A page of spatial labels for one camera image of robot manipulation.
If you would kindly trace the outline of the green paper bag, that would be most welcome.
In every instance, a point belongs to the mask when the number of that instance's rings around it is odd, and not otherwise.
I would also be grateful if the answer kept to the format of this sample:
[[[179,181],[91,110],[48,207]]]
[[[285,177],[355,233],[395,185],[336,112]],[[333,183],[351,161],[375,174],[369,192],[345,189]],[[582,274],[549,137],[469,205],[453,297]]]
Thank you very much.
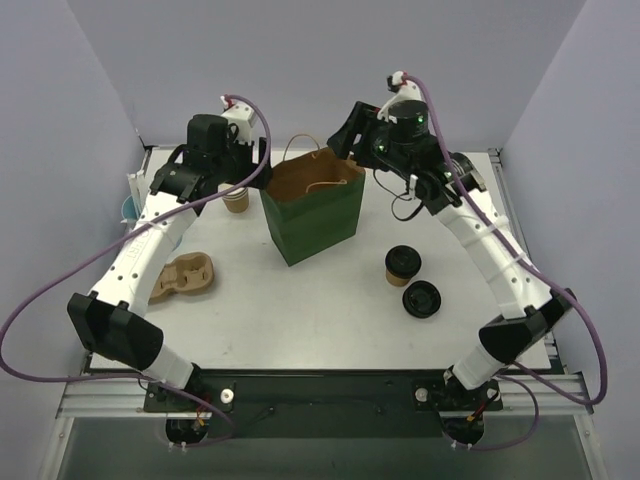
[[[271,239],[296,265],[356,234],[365,170],[328,147],[283,158],[260,191]]]

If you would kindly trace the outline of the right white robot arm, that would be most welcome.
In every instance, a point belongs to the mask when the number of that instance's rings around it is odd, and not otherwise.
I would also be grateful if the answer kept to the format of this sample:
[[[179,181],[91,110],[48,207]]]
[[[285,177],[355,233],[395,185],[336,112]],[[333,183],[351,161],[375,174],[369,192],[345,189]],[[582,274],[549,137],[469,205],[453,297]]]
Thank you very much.
[[[483,326],[474,349],[448,371],[446,401],[464,408],[479,387],[513,364],[566,315],[571,305],[520,266],[526,259],[495,209],[484,179],[462,153],[443,153],[428,130],[425,102],[404,100],[391,108],[391,120],[378,108],[356,102],[342,127],[327,141],[341,158],[391,171],[413,186],[422,207],[437,218],[466,250],[497,301],[499,315]],[[506,249],[500,238],[512,244]]]

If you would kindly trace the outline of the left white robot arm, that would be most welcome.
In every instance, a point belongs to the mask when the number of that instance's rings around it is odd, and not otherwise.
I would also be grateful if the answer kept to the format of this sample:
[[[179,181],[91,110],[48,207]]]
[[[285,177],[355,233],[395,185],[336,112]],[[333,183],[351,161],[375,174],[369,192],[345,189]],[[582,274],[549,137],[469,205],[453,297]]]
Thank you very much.
[[[132,238],[89,293],[74,294],[67,312],[88,351],[169,384],[168,400],[190,411],[201,403],[196,367],[169,348],[145,319],[153,287],[183,234],[222,184],[245,186],[259,177],[253,162],[257,114],[245,103],[220,115],[197,114],[151,181]]]

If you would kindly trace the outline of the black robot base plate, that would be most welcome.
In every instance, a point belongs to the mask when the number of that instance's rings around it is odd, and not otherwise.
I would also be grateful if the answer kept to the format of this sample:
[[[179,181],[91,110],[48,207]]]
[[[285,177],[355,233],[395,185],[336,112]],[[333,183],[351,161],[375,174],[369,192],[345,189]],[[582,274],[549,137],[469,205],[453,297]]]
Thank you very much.
[[[251,439],[417,439],[454,433],[477,442],[484,416],[502,410],[497,381],[467,391],[441,370],[213,370],[196,396],[224,413],[151,385],[146,413],[165,414],[178,432],[233,432]]]

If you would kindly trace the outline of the brown paper coffee cup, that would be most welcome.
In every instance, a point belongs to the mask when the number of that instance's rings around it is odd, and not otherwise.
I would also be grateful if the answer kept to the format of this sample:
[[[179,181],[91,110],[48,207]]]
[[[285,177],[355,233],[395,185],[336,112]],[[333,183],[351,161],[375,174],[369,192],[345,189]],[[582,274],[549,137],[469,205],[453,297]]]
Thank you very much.
[[[385,256],[385,277],[389,284],[403,287],[420,271],[422,259],[417,250],[408,245],[392,247]]]

